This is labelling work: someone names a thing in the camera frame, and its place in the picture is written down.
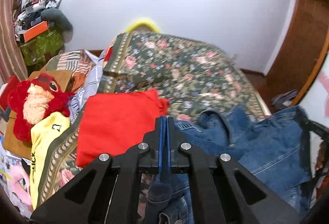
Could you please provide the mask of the yellow garment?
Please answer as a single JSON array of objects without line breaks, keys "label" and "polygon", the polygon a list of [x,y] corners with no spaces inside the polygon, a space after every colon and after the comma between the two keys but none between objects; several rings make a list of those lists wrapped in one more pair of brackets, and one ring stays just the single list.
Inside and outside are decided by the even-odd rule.
[{"label": "yellow garment", "polygon": [[34,210],[37,207],[38,187],[44,170],[48,148],[69,126],[70,119],[68,117],[65,117],[60,112],[54,112],[31,128],[30,196]]}]

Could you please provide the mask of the yellow round cushion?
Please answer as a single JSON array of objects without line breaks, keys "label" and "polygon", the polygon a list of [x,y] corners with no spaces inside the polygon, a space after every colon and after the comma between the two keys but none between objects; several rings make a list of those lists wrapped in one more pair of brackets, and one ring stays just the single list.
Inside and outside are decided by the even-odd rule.
[{"label": "yellow round cushion", "polygon": [[124,32],[134,32],[140,30],[161,33],[160,28],[151,19],[148,18],[140,18],[133,21],[128,25]]}]

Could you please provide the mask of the green floral bedspread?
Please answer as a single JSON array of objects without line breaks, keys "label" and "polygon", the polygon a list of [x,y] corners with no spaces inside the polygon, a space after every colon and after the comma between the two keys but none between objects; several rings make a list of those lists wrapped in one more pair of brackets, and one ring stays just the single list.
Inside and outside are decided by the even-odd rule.
[{"label": "green floral bedspread", "polygon": [[155,88],[169,101],[168,114],[195,121],[205,109],[227,112],[241,105],[253,121],[269,110],[251,82],[219,47],[151,32],[127,32],[99,57],[85,84],[69,103],[71,128],[47,149],[37,185],[41,205],[72,179],[80,168],[76,148],[86,101],[96,93],[130,93]]}]

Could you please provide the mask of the clutter pile of clothes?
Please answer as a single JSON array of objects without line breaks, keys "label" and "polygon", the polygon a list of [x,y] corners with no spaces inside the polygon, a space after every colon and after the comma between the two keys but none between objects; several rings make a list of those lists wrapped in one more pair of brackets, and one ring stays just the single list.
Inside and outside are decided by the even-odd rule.
[{"label": "clutter pile of clothes", "polygon": [[22,12],[14,23],[15,36],[25,33],[29,28],[41,22],[41,12],[46,9],[58,9],[62,0],[25,0]]}]

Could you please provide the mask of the red folded garment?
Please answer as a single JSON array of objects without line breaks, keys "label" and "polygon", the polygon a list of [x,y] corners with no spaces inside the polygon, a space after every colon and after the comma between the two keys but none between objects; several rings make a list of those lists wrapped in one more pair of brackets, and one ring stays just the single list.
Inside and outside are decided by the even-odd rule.
[{"label": "red folded garment", "polygon": [[90,97],[79,124],[76,165],[84,168],[102,153],[125,153],[154,130],[156,118],[166,116],[168,108],[155,89]]}]

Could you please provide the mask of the green patterned bag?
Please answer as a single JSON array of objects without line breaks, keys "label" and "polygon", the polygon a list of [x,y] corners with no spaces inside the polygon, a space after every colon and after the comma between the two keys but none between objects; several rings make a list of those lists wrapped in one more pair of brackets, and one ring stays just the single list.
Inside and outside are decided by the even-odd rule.
[{"label": "green patterned bag", "polygon": [[56,30],[47,30],[25,43],[19,43],[26,66],[45,63],[64,46],[63,36]]}]

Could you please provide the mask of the pink striped curtain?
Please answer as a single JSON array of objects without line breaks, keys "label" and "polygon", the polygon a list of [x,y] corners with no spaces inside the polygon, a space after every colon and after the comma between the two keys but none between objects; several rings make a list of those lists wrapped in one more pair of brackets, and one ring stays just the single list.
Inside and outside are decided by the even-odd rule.
[{"label": "pink striped curtain", "polygon": [[10,76],[27,78],[27,68],[16,44],[14,22],[21,13],[22,0],[1,0],[1,83]]}]

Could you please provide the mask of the grey pillow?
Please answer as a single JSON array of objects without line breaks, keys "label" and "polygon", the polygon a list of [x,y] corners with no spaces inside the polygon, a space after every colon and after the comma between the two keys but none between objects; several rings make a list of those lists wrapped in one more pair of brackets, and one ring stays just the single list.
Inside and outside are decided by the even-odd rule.
[{"label": "grey pillow", "polygon": [[54,22],[63,31],[73,31],[73,26],[61,10],[48,8],[41,12],[42,21]]}]

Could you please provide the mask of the red plush toy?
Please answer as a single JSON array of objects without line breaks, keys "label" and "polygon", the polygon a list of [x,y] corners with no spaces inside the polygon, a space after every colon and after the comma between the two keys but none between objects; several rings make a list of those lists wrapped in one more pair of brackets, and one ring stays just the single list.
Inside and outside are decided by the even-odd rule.
[{"label": "red plush toy", "polygon": [[46,73],[19,82],[7,99],[11,110],[16,112],[15,137],[30,143],[32,127],[51,113],[59,112],[68,117],[68,103],[73,95],[70,91],[63,91],[55,78]]}]

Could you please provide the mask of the orange box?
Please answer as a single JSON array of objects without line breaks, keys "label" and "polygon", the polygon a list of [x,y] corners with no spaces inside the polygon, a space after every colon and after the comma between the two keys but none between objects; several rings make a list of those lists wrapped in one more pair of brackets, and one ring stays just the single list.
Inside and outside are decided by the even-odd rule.
[{"label": "orange box", "polygon": [[20,42],[25,43],[35,38],[36,36],[42,34],[43,32],[49,29],[47,21],[42,21],[39,24],[31,27],[26,30],[23,34],[20,35]]}]

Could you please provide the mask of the blue denim jacket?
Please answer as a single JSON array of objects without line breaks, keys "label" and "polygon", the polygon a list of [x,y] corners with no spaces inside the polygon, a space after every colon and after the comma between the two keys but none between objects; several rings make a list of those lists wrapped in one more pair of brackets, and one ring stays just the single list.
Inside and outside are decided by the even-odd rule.
[{"label": "blue denim jacket", "polygon": [[[205,153],[229,154],[301,216],[310,207],[312,179],[307,119],[298,106],[253,122],[241,109],[227,113],[203,111],[196,122],[180,119],[175,127]],[[144,223],[193,223],[189,180],[185,174],[163,172],[152,177]]]}]

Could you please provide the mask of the wooden door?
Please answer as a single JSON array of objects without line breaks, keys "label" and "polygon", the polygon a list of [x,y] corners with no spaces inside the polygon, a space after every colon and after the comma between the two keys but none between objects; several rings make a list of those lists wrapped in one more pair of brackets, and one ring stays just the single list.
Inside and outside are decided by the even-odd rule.
[{"label": "wooden door", "polygon": [[315,80],[328,49],[328,2],[297,0],[279,53],[260,91],[268,105],[279,94],[297,90],[299,103]]}]

